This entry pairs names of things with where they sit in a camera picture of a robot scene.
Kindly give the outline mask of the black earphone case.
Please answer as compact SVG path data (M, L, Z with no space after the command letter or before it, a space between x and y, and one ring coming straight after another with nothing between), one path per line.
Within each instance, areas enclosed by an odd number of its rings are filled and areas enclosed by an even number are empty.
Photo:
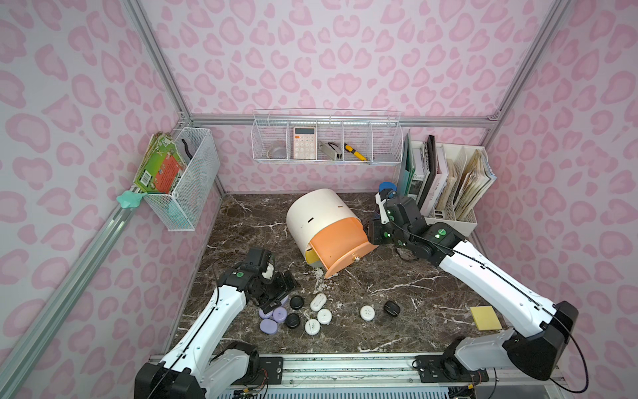
M289 314L284 323L289 329L296 329L301 325L301 318L298 314Z
M293 310L301 309L305 304L304 298L300 295L294 295L290 298L289 305Z
M384 309L384 312L386 314L388 314L388 315L390 315L390 316L392 316L394 318L398 317L400 315L400 313L401 313L400 306L396 302L394 302L392 300L387 300L384 303L383 309Z

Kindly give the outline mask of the yellow drawer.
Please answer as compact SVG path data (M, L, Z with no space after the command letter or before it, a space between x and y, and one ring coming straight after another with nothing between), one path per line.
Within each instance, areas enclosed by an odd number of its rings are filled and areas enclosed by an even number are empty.
M314 265L321 262L319 256L313 248L310 248L305 252L305 260L306 263L309 265Z

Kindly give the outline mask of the orange top drawer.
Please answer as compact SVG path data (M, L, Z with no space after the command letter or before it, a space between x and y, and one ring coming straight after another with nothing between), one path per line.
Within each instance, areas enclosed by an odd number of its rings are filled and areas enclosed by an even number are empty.
M310 246L321 260L311 266L324 268L326 279L377 248L368 241L362 223L355 218L343 219L323 229L311 240Z

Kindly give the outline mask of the white round drawer cabinet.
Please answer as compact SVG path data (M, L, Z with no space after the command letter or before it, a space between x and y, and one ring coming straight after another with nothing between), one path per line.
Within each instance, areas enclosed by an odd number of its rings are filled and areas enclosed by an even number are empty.
M287 212L287 229L304 259L316 234L343 219L356 215L331 189L319 189L297 199Z

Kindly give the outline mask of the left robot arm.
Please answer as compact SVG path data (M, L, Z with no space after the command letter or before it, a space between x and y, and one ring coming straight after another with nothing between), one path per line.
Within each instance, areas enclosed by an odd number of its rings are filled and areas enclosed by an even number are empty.
M264 398L281 368L264 366L257 348L233 341L215 352L231 323L249 303L264 313L280 307L298 286L289 271L275 269L272 252L252 248L224 271L204 311L158 363L136 374L136 398L217 398L236 386L235 398Z

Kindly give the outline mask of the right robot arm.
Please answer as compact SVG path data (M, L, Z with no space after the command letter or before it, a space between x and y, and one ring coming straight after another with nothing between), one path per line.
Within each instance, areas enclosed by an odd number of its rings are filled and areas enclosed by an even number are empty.
M534 292L483 256L445 222L428 223L415 201L385 189L375 195L378 214L365 231L372 244L393 244L455 276L497 309L510 323L503 332L455 339L440 359L454 377L463 371L516 368L549 381L558 360L575 343L579 312L568 301L554 303Z

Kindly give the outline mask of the purple earphone case left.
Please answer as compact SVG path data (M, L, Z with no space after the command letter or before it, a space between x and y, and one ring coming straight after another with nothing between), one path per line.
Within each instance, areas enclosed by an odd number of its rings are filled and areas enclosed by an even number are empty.
M270 319L272 317L273 311L270 311L268 313L262 311L262 309L259 309L259 317L261 319Z

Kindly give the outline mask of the purple earphone case middle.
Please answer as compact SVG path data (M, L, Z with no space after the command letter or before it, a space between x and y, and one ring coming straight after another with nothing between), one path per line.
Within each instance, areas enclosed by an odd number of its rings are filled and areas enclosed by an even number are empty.
M288 312L287 309L285 309L284 307L279 307L272 311L272 320L275 321L277 324L284 323L287 316Z

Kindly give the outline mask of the green folder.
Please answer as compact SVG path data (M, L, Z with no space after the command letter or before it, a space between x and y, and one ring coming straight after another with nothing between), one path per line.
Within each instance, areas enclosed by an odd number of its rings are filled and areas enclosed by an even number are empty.
M412 139L411 134L408 132L405 134L403 141L402 161L397 183L397 193L401 196L408 196L414 170L415 163L413 161Z

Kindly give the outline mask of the blue lid pencil jar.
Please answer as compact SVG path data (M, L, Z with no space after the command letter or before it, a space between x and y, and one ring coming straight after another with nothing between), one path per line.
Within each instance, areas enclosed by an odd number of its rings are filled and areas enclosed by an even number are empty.
M383 182L379 185L379 196L380 198L393 198L397 195L397 187L394 183L391 182Z

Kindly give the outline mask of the white earphone case middle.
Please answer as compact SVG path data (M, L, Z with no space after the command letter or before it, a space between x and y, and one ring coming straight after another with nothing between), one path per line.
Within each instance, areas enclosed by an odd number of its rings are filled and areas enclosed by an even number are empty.
M329 325L332 322L332 312L329 309L321 309L317 312L317 321L322 325Z

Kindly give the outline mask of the white earphone case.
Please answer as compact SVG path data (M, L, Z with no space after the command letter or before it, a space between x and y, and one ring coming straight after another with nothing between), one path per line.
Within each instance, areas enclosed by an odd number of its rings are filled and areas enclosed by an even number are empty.
M305 333L309 336L316 336L321 330L321 324L317 319L308 319L304 325Z
M317 321L322 325L329 325L332 322L332 312L329 309L321 309L317 312Z
M360 309L360 317L366 322L371 322L375 318L375 309L370 305L364 305Z

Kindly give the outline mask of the white earphone case lower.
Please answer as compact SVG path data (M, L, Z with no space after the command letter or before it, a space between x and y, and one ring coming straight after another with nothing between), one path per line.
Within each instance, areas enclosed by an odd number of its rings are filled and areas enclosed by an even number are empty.
M316 336L321 330L321 324L317 319L308 319L304 325L305 333L309 336Z

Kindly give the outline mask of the pink white book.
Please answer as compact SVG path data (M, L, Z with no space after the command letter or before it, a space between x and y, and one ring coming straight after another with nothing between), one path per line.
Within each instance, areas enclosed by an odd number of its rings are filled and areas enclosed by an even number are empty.
M443 193L449 176L449 167L445 157L445 148L443 145L436 146L437 169L435 179L425 196L424 204L421 206L420 212L423 216L429 216L437 206L440 196Z

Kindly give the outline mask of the black book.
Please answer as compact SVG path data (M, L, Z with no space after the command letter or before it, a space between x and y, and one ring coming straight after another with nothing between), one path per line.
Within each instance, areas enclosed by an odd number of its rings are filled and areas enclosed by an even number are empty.
M421 208L425 204L425 199L435 179L437 170L435 145L435 136L428 135L428 138L425 140L422 146L420 158L424 166L424 177L422 179L420 192L417 197L417 205L419 208Z

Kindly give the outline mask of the white file organizer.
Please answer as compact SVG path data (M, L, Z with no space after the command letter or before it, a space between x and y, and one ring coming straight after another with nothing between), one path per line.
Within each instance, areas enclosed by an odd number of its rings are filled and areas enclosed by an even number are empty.
M424 177L424 166L420 158L422 146L424 143L413 143L413 161L415 163L415 170L412 182L410 184L410 190L408 196L415 200L417 204L417 197L420 192L420 186ZM465 166L465 162L471 156L471 153L476 147L484 148L483 146L464 146L464 145L452 145L452 144L436 144L443 145L445 148L445 157L447 159L447 165L449 167L449 176L447 184L443 193L440 196L440 200L435 207L434 211L429 216L424 216L426 221L430 224L435 222L445 222L451 225L454 229L458 230L460 234L464 236L471 235L476 229L478 222L475 216L474 210L468 214L464 219L456 219L453 197L459 184L460 174Z

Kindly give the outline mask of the white earphone case right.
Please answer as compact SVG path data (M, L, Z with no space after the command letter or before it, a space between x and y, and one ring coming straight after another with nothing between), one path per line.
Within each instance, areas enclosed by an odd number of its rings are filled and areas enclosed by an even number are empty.
M360 309L360 317L366 322L371 322L375 318L375 309L370 305L364 305Z

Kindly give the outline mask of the yellow utility knife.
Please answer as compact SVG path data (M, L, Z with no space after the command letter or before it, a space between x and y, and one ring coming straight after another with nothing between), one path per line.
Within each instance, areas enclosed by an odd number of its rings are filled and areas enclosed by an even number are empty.
M350 146L349 144L345 144L345 150L352 154L353 156L355 156L355 158L357 158L359 161L367 161L367 158L360 153L359 151L357 151L354 147Z

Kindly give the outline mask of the grey stapler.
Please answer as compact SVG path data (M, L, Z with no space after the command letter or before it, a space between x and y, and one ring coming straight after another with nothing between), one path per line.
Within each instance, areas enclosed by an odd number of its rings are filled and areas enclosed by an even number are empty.
M343 159L342 149L335 142L320 141L319 150L332 161L341 161Z

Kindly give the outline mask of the beige paper stack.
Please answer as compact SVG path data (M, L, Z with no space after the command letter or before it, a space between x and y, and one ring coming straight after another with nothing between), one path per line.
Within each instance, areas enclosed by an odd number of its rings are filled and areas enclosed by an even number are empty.
M487 151L476 147L465 162L453 197L456 219L466 218L496 180Z

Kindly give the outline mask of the pink calculator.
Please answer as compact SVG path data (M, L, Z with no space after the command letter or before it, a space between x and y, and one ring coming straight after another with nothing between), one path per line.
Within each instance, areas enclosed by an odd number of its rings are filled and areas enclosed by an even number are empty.
M314 126L294 126L292 155L294 160L315 161L317 159L317 129Z

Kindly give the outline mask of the white mesh side basket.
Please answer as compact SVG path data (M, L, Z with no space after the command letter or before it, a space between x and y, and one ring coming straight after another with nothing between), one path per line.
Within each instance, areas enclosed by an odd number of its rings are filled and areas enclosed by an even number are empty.
M171 138L187 164L185 172L171 194L146 193L145 200L168 230L193 231L213 189L220 160L209 129L184 127ZM184 153L181 139L187 141L192 160Z

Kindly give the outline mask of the tape roll in shelf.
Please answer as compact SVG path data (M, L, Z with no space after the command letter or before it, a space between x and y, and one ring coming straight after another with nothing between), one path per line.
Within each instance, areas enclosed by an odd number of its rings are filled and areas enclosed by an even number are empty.
M286 160L287 159L287 147L286 146L273 146L267 152L267 157L270 160Z

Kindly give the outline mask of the yellow sticky note pad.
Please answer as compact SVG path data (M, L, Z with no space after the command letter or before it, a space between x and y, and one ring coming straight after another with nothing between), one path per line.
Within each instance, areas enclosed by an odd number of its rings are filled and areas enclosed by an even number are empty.
M470 312L479 331L500 331L503 329L492 306L470 307Z

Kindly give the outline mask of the green red booklet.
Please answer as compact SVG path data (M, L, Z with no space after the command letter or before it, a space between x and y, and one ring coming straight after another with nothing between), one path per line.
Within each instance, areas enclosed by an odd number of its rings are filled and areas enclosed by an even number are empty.
M156 133L147 148L133 184L143 193L172 193L187 167L170 135Z

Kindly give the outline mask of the aluminium front rail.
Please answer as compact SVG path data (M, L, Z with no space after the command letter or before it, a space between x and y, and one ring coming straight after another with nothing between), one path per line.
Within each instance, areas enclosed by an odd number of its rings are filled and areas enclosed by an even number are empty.
M568 398L554 382L514 369L486 371L489 382L422 383L411 364L432 353L266 354L283 357L282 384L264 398ZM235 398L232 386L217 398Z

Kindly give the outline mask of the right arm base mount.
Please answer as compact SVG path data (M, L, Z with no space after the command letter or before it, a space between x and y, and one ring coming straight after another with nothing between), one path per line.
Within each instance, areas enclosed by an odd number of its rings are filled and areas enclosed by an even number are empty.
M469 371L452 357L444 355L417 356L411 364L417 370L422 383L472 383L489 382L484 369Z

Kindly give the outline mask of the mint green wall hook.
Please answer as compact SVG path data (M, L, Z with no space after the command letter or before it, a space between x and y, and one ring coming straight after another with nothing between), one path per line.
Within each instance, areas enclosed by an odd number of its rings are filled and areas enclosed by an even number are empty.
M125 191L116 200L122 209L137 209L140 207L146 193Z

